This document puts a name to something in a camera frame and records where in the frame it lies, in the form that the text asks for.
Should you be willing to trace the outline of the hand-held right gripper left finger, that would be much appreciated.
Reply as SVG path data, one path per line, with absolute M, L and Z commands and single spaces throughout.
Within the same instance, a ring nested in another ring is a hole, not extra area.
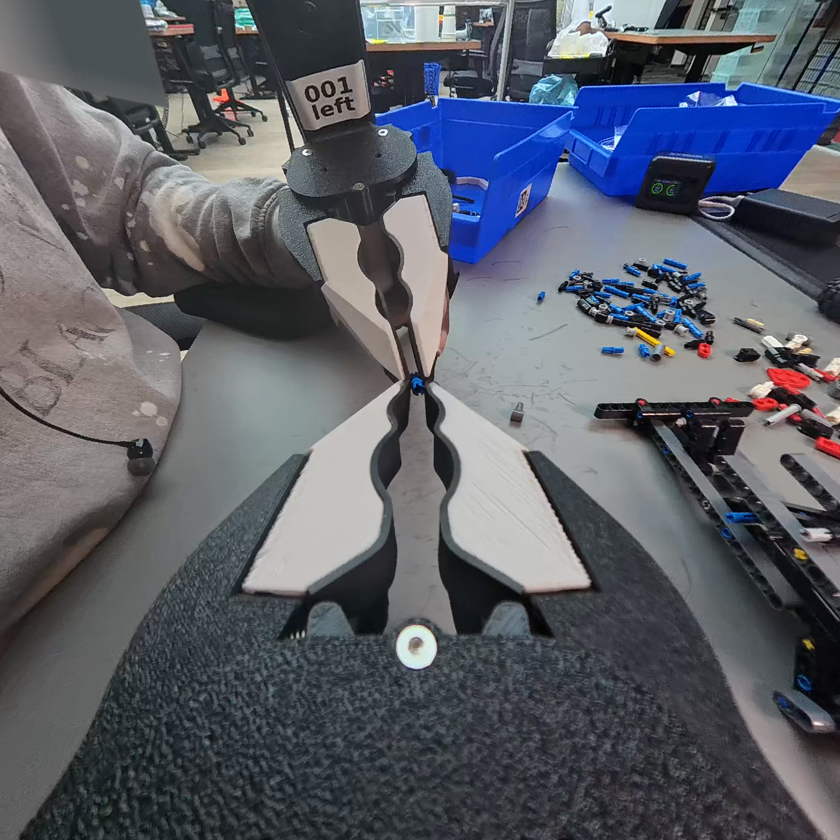
M 412 394 L 395 383 L 314 444 L 244 578 L 244 593 L 376 598 L 396 571 L 388 487 Z

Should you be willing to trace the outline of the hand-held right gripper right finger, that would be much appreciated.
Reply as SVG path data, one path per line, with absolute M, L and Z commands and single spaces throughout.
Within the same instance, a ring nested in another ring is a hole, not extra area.
M 426 387 L 440 535 L 457 559 L 517 594 L 585 591 L 592 579 L 519 441 L 435 383 Z

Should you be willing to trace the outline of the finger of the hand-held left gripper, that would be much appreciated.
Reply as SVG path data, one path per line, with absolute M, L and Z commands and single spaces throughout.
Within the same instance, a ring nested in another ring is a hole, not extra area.
M 377 306 L 377 289 L 359 262 L 361 234 L 352 223 L 325 217 L 307 233 L 322 275 L 322 294 L 333 313 L 396 381 L 406 378 L 394 330 Z
M 448 302 L 448 255 L 442 250 L 425 195 L 399 199 L 383 215 L 400 255 L 398 279 L 408 293 L 408 325 L 417 369 L 432 375 Z

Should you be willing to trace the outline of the grey toy brick chassis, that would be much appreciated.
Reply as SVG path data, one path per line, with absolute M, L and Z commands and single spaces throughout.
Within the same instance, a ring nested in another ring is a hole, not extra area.
M 782 467 L 814 500 L 795 504 L 739 453 L 751 402 L 601 402 L 595 418 L 624 422 L 647 436 L 697 501 L 751 580 L 776 609 L 795 614 L 805 633 L 794 649 L 790 688 L 776 690 L 780 714 L 810 734 L 838 737 L 838 482 L 805 454 Z

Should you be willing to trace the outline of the pile of blue black pins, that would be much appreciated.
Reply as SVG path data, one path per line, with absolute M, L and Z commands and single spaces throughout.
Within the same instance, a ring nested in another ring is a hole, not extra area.
M 620 330 L 644 361 L 673 359 L 679 343 L 702 360 L 712 355 L 717 317 L 708 307 L 707 283 L 676 259 L 626 262 L 617 277 L 575 269 L 556 291 L 573 298 L 589 320 Z

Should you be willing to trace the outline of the pile of red white bricks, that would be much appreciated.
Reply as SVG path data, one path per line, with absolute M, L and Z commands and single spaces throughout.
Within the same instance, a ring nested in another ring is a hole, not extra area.
M 839 459 L 839 359 L 824 361 L 812 338 L 789 332 L 784 340 L 764 333 L 756 346 L 731 355 L 741 365 L 763 366 L 764 379 L 748 389 L 748 399 L 766 427 L 788 426 L 814 450 Z

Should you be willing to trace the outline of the person's left forearm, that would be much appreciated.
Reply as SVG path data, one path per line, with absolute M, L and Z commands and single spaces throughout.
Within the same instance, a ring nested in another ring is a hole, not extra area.
M 304 288 L 273 177 L 209 181 L 64 87 L 2 73 L 2 198 L 102 287 L 168 297 L 215 282 Z

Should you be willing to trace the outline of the grey desk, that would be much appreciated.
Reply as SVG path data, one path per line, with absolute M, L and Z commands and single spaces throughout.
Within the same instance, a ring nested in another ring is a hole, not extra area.
M 616 330 L 559 295 L 573 269 L 673 257 L 705 277 L 717 314 L 709 360 L 645 363 Z M 799 627 L 775 611 L 651 444 L 593 418 L 597 403 L 744 396 L 763 367 L 731 317 L 783 339 L 797 330 L 838 356 L 838 326 L 814 301 L 683 217 L 641 212 L 560 165 L 549 197 L 488 257 L 460 270 L 439 383 L 542 451 L 622 523 L 686 599 L 767 759 L 826 838 L 838 838 L 838 744 L 808 738 L 771 699 L 791 679 Z M 388 381 L 334 329 L 271 342 L 207 325 L 183 362 L 180 412 L 159 468 L 95 553 L 31 612 L 2 659 L 2 838 L 17 838 L 86 734 L 143 616 L 219 522 L 291 455 L 382 393 Z M 521 425 L 510 423 L 517 403 Z

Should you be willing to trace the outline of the black desk strip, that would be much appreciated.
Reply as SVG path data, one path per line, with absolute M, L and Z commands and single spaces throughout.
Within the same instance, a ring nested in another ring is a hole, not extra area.
M 818 299 L 832 281 L 839 279 L 837 246 L 804 245 L 727 220 L 697 215 L 691 219 L 810 299 Z

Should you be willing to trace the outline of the blue plastic bin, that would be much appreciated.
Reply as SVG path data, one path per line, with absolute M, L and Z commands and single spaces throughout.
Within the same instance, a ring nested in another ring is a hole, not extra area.
M 838 116 L 839 102 L 749 82 L 580 89 L 565 147 L 601 192 L 635 196 L 659 154 L 712 159 L 711 193 L 779 187 Z
M 450 177 L 449 254 L 474 265 L 546 198 L 574 107 L 441 98 L 383 112 Z

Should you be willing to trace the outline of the black office chair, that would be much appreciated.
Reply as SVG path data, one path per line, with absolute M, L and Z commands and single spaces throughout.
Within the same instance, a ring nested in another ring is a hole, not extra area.
M 263 122 L 268 117 L 236 98 L 234 89 L 241 81 L 237 73 L 242 69 L 241 63 L 238 59 L 231 60 L 224 47 L 201 45 L 194 39 L 186 41 L 183 51 L 189 81 L 187 91 L 196 114 L 196 122 L 183 130 L 186 141 L 201 151 L 207 147 L 208 140 L 228 133 L 238 144 L 246 145 L 254 131 L 250 124 L 237 119 L 239 112 L 260 117 Z

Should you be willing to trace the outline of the black power unit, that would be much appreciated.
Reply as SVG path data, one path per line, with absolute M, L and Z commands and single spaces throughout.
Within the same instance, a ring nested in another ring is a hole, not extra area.
M 692 215 L 717 163 L 691 154 L 657 154 L 649 163 L 635 207 L 675 215 Z

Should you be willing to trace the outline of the wooden office table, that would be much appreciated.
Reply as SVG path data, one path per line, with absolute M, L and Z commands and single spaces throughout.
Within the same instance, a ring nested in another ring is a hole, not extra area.
M 674 47 L 675 51 L 692 58 L 685 82 L 697 83 L 709 58 L 727 56 L 746 48 L 755 53 L 776 40 L 776 35 L 684 28 L 647 29 L 643 32 L 609 31 L 606 36 L 614 43 L 614 65 L 610 81 L 614 86 L 633 83 L 635 70 L 644 68 L 649 54 L 655 48 Z

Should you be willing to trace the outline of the black power adapter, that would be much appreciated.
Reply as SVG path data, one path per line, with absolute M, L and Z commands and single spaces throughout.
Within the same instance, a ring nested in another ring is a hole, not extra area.
M 781 189 L 742 197 L 731 221 L 805 245 L 837 245 L 839 203 Z

